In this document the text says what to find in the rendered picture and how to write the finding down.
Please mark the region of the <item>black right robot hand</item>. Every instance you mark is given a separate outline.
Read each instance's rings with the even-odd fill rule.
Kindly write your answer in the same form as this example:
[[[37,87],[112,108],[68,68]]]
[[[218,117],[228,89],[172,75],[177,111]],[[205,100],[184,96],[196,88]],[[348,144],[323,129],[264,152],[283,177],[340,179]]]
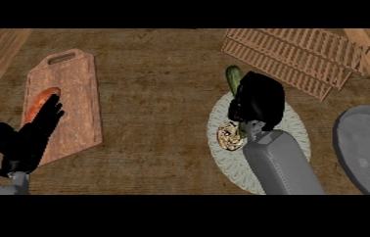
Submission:
[[[278,81],[249,71],[242,78],[237,94],[228,107],[228,119],[237,122],[252,120],[264,123],[262,131],[278,125],[284,111],[284,90]]]

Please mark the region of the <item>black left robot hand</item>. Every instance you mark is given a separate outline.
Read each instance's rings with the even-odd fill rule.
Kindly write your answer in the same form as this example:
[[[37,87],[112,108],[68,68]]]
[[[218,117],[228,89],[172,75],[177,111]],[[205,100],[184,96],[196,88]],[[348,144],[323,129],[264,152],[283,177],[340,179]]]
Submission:
[[[0,176],[9,177],[16,171],[31,173],[37,169],[50,135],[63,116],[60,108],[59,96],[53,94],[38,110],[35,119],[19,130],[6,122],[0,122]]]

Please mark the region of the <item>green squash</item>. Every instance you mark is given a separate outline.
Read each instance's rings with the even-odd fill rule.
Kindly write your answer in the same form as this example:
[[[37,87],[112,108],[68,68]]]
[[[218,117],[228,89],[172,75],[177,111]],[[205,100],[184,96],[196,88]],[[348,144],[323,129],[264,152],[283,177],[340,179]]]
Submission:
[[[228,107],[228,119],[234,121],[239,125],[239,135],[242,138],[248,137],[248,124],[243,118],[242,105],[240,105],[240,95],[239,95],[239,86],[243,79],[243,72],[237,66],[230,66],[225,69],[225,78],[233,94],[233,100]]]

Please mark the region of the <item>wooden slatted tiered shelf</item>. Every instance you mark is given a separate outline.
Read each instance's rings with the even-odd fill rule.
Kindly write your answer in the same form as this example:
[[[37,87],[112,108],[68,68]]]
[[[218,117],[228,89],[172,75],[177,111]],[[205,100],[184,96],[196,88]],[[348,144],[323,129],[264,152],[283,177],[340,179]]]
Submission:
[[[370,70],[370,45],[321,28],[228,28],[222,52],[318,100]]]

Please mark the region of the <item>round pale placemat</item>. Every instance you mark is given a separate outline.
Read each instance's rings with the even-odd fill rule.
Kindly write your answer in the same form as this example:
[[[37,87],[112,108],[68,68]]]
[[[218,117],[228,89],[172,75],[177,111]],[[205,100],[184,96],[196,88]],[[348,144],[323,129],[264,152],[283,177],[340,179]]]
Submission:
[[[228,180],[248,192],[262,195],[259,180],[243,155],[248,139],[237,135],[237,123],[228,120],[228,107],[233,94],[227,93],[217,101],[209,113],[206,136],[211,155]],[[295,138],[306,159],[311,159],[311,143],[304,121],[292,106],[284,104],[283,119],[274,127]]]

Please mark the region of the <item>brown wooden cutting board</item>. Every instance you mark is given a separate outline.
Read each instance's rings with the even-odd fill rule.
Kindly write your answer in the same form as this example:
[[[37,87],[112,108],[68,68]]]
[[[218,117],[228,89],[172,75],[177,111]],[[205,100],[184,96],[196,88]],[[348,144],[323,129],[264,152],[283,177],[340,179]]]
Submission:
[[[103,143],[94,55],[69,49],[49,55],[29,70],[22,117],[38,93],[60,89],[65,114],[49,138],[38,165],[44,166]]]

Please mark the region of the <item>brown cookie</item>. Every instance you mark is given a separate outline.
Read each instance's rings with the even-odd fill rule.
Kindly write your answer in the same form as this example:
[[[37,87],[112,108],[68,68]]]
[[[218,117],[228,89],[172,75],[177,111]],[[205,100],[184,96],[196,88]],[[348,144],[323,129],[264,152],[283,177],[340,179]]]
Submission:
[[[217,141],[224,150],[236,151],[242,147],[243,138],[239,134],[239,126],[231,121],[218,126]]]

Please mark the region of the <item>grey round pan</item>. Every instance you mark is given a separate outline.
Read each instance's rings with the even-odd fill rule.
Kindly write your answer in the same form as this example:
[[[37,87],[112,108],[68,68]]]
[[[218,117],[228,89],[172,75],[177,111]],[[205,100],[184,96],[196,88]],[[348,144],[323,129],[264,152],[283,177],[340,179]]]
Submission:
[[[333,150],[354,186],[370,195],[370,105],[348,109],[335,120]]]

